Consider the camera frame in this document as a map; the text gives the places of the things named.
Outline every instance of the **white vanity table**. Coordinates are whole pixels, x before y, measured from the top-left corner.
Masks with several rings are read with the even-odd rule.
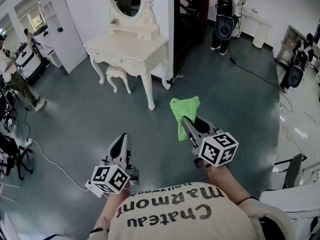
[[[138,13],[127,16],[115,0],[107,0],[111,21],[106,33],[89,40],[83,46],[90,56],[93,68],[105,83],[98,63],[106,62],[123,68],[132,76],[141,76],[150,110],[155,108],[152,94],[151,71],[162,64],[162,84],[166,89],[169,63],[166,44],[168,39],[159,35],[159,26],[151,10],[153,0],[141,0]]]

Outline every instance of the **white shoe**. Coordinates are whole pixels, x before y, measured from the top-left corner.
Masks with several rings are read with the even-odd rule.
[[[219,47],[217,47],[217,48],[213,48],[213,47],[211,47],[210,49],[212,50],[212,51],[214,51],[214,50],[216,50],[216,49],[219,49],[221,46],[219,45]]]
[[[40,109],[42,109],[44,107],[44,105],[46,104],[46,100],[44,99],[40,99],[38,100],[38,102],[36,103],[36,106],[34,107],[35,112],[38,112]]]

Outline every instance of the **gray floor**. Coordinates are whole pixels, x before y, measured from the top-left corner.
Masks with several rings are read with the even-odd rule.
[[[99,76],[87,58],[71,74],[49,68],[34,89],[47,99],[39,113],[28,112],[30,137],[43,152],[84,187],[94,166],[106,156],[108,145],[121,133],[132,140],[132,163],[140,169],[140,186],[132,192],[176,184],[205,181],[205,170],[197,170],[190,154],[191,143],[178,141],[178,124],[170,109],[172,98],[200,97],[198,114],[230,132],[240,143],[230,170],[255,197],[266,187],[279,135],[279,93],[276,88],[231,63],[229,54],[211,51],[211,31],[204,44],[186,57],[181,73],[170,90],[153,82],[155,110],[148,109],[141,79],[128,76],[132,94],[117,78],[118,93]],[[238,64],[277,83],[272,51],[252,46],[245,37],[230,43]],[[28,128],[25,112],[17,105],[12,134],[24,140]],[[55,165],[48,163],[35,144],[34,173],[26,175],[18,191],[0,198],[16,231],[25,239],[41,240],[67,232],[86,239],[105,199],[83,192]],[[4,181],[19,184],[14,170]]]

